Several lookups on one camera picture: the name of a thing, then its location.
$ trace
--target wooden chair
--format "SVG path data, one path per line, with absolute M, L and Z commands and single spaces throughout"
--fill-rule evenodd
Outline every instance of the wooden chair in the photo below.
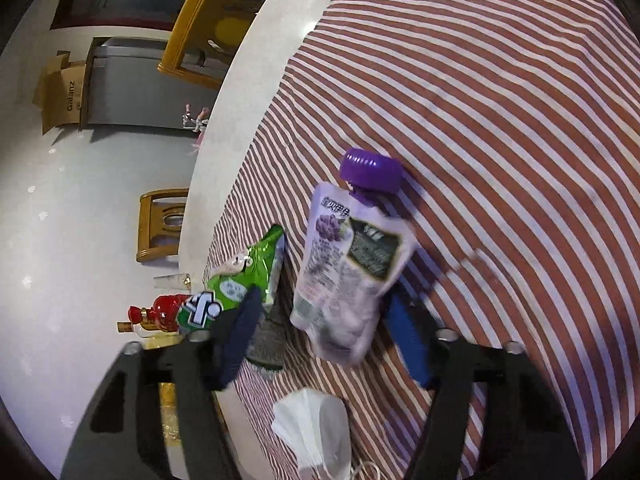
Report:
M 228 67 L 264 0 L 185 0 L 158 70 L 217 89 L 215 78 L 182 67 L 185 49 L 197 48 Z
M 162 256 L 178 254 L 180 231 L 182 222 L 178 225 L 168 223 L 171 218 L 182 220 L 184 216 L 184 202 L 167 203 L 154 202 L 165 198 L 186 197 L 189 188 L 186 189 L 159 189 L 145 193 L 140 197 L 140 221 L 138 223 L 138 253 L 136 260 L 148 262 Z M 154 246 L 154 239 L 160 236 L 177 238 L 175 244 Z

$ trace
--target blue gripper pad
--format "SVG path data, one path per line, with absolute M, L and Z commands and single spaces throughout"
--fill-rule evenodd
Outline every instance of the blue gripper pad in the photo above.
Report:
M 433 376 L 430 345 L 438 329 L 433 316 L 424 305 L 407 303 L 398 294 L 393 294 L 383 320 L 409 375 L 427 389 Z

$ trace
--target cardboard box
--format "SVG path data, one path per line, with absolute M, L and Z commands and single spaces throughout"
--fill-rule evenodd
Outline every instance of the cardboard box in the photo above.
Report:
M 80 125 L 86 63 L 69 63 L 69 53 L 59 53 L 43 67 L 32 102 L 42 111 L 42 134 L 62 124 Z

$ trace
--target grape juice pouch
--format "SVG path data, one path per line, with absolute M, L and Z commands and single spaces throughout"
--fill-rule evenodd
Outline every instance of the grape juice pouch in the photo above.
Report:
M 402 174 L 397 160 L 351 148 L 340 176 L 353 190 L 327 182 L 314 190 L 290 319 L 322 359 L 343 366 L 363 359 L 380 297 L 414 252 L 409 224 L 386 216 L 372 200 L 377 192 L 398 192 Z

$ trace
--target pink toy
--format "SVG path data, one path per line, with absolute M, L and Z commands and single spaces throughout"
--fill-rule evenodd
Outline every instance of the pink toy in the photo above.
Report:
M 209 110 L 207 107 L 203 107 L 198 116 L 193 119 L 191 117 L 191 105 L 187 103 L 185 108 L 185 113 L 182 116 L 182 127 L 187 130 L 193 130 L 197 134 L 200 134 L 198 136 L 198 140 L 196 140 L 196 145 L 199 146 L 202 143 L 204 130 L 207 129 L 207 124 L 209 124 L 209 119 L 207 119 L 206 117 L 209 115 L 209 112 L 211 110 Z

